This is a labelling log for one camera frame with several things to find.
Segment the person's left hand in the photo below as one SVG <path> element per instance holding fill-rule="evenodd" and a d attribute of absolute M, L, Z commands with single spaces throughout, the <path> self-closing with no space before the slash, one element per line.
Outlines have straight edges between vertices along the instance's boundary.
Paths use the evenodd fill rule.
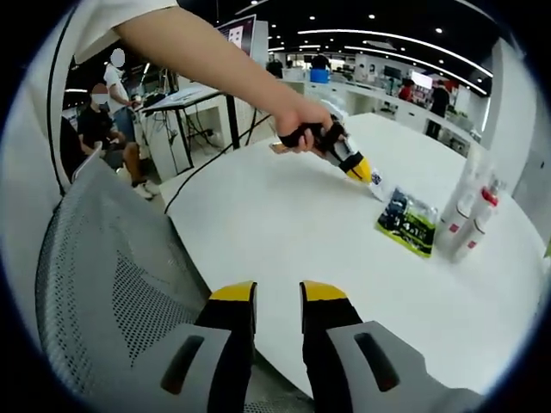
<path fill-rule="evenodd" d="M 325 130 L 331 128 L 333 121 L 330 113 L 319 103 L 310 101 L 304 96 L 298 96 L 297 99 L 288 100 L 283 103 L 282 108 L 275 114 L 275 129 L 279 136 L 288 136 L 298 129 L 302 124 L 315 123 L 321 124 Z M 314 137 L 309 129 L 299 137 L 298 144 L 290 148 L 295 153 L 313 151 L 317 155 L 321 153 L 313 148 Z"/>

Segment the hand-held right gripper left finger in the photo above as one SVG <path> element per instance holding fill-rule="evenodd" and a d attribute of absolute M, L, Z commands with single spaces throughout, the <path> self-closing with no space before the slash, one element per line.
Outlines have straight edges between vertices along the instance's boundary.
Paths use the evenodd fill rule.
<path fill-rule="evenodd" d="M 213 292 L 202 310 L 143 284 L 127 299 L 129 412 L 240 412 L 256 332 L 254 281 Z"/>

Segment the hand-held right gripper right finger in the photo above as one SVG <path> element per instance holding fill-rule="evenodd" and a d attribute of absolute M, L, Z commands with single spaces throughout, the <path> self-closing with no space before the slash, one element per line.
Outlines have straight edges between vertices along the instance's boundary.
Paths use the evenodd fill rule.
<path fill-rule="evenodd" d="M 480 394 L 448 388 L 425 359 L 381 324 L 364 322 L 347 295 L 300 283 L 302 357 L 317 412 L 474 412 Z"/>

